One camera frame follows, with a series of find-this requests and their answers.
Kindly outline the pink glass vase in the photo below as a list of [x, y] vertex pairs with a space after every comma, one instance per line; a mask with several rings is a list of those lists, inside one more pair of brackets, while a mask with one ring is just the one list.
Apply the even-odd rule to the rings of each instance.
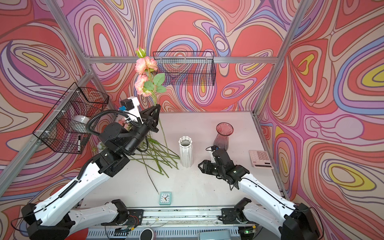
[[222, 122], [216, 126], [217, 136], [214, 140], [213, 145], [217, 146], [220, 149], [225, 149], [226, 151], [229, 148], [229, 136], [233, 134], [234, 128], [231, 124]]

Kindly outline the pink carnation flower stem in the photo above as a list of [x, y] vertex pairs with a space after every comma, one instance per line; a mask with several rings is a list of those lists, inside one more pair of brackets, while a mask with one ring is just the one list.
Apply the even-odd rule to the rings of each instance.
[[136, 92], [138, 96], [150, 97], [154, 106], [158, 104], [157, 95], [166, 91], [164, 86], [165, 75], [158, 72], [158, 62], [149, 57], [145, 49], [138, 47], [136, 54], [138, 57], [135, 63], [135, 71], [138, 73], [135, 82]]

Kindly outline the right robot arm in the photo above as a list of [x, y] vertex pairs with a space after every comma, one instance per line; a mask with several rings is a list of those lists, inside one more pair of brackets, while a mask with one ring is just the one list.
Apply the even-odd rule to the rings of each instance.
[[324, 236], [313, 208], [297, 205], [267, 188], [248, 169], [235, 165], [225, 149], [213, 145], [206, 150], [212, 158], [198, 165], [200, 171], [248, 195], [235, 205], [232, 221], [256, 223], [281, 240], [320, 240]]

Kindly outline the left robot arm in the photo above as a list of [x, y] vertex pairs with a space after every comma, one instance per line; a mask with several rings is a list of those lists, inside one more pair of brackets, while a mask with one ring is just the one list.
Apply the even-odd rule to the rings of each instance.
[[[38, 204], [27, 204], [22, 218], [28, 224], [31, 240], [64, 240], [68, 236], [98, 224], [123, 225], [129, 218], [129, 210], [122, 200], [113, 200], [103, 206], [75, 210], [74, 206], [96, 187], [119, 173], [130, 161], [130, 156], [147, 141], [149, 132], [158, 132], [161, 106], [156, 104], [134, 113], [130, 110], [105, 110], [86, 124], [88, 133], [98, 136], [105, 149], [89, 159], [78, 175], [54, 195]], [[92, 129], [93, 123], [104, 115], [117, 114], [132, 123], [128, 131], [119, 123], [111, 123], [99, 133]]]

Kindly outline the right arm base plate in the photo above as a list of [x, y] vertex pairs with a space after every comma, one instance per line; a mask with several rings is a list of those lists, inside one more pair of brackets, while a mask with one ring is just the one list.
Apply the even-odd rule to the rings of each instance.
[[236, 208], [222, 208], [221, 215], [218, 217], [218, 220], [225, 225], [234, 225], [234, 224], [252, 224], [253, 222], [249, 221], [243, 212]]

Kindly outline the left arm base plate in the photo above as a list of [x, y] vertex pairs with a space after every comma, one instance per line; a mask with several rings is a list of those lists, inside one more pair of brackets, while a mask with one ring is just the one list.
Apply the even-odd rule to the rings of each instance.
[[143, 209], [128, 209], [127, 212], [119, 213], [112, 222], [101, 223], [101, 225], [137, 227], [142, 224], [143, 215]]

